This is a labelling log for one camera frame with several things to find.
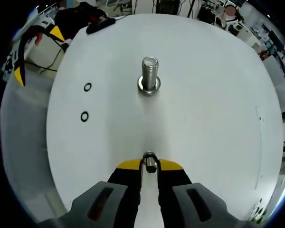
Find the black o-ring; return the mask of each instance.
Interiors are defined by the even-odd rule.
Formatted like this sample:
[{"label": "black o-ring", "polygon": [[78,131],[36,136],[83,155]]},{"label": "black o-ring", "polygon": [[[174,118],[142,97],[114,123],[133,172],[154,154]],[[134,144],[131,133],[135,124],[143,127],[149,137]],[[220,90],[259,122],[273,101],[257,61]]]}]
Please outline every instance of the black o-ring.
[{"label": "black o-ring", "polygon": [[84,111],[83,113],[81,113],[80,119],[82,122],[87,121],[89,118],[89,113],[87,113],[86,111]]},{"label": "black o-ring", "polygon": [[85,84],[84,91],[87,92],[87,91],[89,91],[91,88],[92,88],[92,84],[91,84],[91,83],[87,83],[87,84]]}]

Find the white round table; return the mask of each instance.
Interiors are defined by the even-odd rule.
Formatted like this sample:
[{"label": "white round table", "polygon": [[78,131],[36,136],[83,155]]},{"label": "white round table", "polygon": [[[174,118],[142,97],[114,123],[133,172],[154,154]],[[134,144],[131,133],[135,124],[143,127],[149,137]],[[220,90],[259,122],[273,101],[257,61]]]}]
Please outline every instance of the white round table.
[{"label": "white round table", "polygon": [[[146,56],[159,61],[161,87],[151,97],[137,88]],[[47,117],[50,167],[67,210],[146,151],[182,165],[239,219],[261,198],[266,206],[279,174],[282,117],[262,61],[197,20],[140,14],[92,35],[83,28],[59,67]],[[163,227],[156,186],[144,173],[135,227]]]}]

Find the white tabletop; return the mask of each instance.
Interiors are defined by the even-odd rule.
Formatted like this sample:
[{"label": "white tabletop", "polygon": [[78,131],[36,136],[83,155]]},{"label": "white tabletop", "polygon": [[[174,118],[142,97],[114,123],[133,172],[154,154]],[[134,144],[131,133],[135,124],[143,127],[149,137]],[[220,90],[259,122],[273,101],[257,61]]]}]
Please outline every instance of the white tabletop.
[{"label": "white tabletop", "polygon": [[[149,98],[137,89],[146,56],[159,60],[161,79]],[[279,174],[282,117],[262,61],[197,20],[140,14],[92,35],[83,28],[59,67],[47,117],[50,167],[68,210],[116,165],[146,151],[182,165],[239,219],[261,198],[268,203]],[[141,194],[135,227],[163,226],[156,175],[144,175]]]}]

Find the black cable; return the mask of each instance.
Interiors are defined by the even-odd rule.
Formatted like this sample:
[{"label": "black cable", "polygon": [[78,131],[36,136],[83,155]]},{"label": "black cable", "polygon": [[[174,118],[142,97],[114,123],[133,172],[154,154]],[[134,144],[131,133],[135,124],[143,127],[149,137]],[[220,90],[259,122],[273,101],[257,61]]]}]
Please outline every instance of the black cable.
[{"label": "black cable", "polygon": [[53,61],[53,62],[52,62],[52,64],[51,64],[51,65],[49,65],[47,68],[49,68],[49,67],[53,66],[53,64],[55,63],[55,61],[56,61],[56,59],[57,59],[57,57],[58,57],[59,53],[61,52],[61,50],[63,50],[63,49],[60,49],[60,50],[58,51],[58,53],[57,53],[56,57],[54,58],[54,61]]},{"label": "black cable", "polygon": [[180,12],[181,12],[181,6],[185,3],[185,1],[187,1],[187,0],[184,0],[184,1],[180,4],[180,11],[179,11],[179,13],[178,13],[177,15],[180,14]]},{"label": "black cable", "polygon": [[65,52],[64,48],[56,40],[53,39],[53,41]]},{"label": "black cable", "polygon": [[125,17],[128,17],[128,16],[130,16],[130,15],[132,15],[132,14],[125,15],[125,16],[123,16],[122,18],[119,18],[119,19],[116,19],[116,20],[124,19]]},{"label": "black cable", "polygon": [[137,2],[138,2],[138,0],[135,1],[135,8],[134,8],[133,14],[135,14],[135,12],[136,12]]},{"label": "black cable", "polygon": [[154,10],[154,6],[155,8],[157,8],[157,6],[155,5],[155,0],[152,0],[153,1],[153,6],[152,6],[152,13],[153,13],[153,10]]},{"label": "black cable", "polygon": [[[189,0],[189,3],[190,3],[190,6],[191,6],[191,0]],[[191,16],[192,16],[192,19],[193,19],[193,10],[191,10]]]},{"label": "black cable", "polygon": [[31,62],[28,62],[28,61],[24,61],[25,63],[27,63],[27,64],[30,64],[30,65],[33,65],[33,66],[36,66],[36,67],[39,67],[39,68],[42,68],[42,69],[45,69],[45,70],[51,70],[51,71],[55,71],[55,72],[57,72],[56,70],[53,70],[53,69],[49,69],[49,68],[46,68],[46,67],[43,67],[43,66],[39,66],[39,65],[37,65],[37,64],[35,64],[35,63],[31,63]]}]

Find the chair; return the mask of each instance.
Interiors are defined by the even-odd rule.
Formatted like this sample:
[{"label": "chair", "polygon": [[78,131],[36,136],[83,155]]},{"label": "chair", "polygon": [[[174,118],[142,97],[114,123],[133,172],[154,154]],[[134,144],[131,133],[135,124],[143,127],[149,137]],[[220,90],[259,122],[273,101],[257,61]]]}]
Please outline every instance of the chair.
[{"label": "chair", "polygon": [[131,3],[132,3],[132,0],[106,0],[105,6],[106,7],[113,7],[113,6],[115,6],[113,11],[115,11],[118,7],[120,7],[120,12],[121,13],[122,12],[131,12],[131,9],[130,10],[124,10],[124,8],[123,8],[123,5],[131,4]]}]

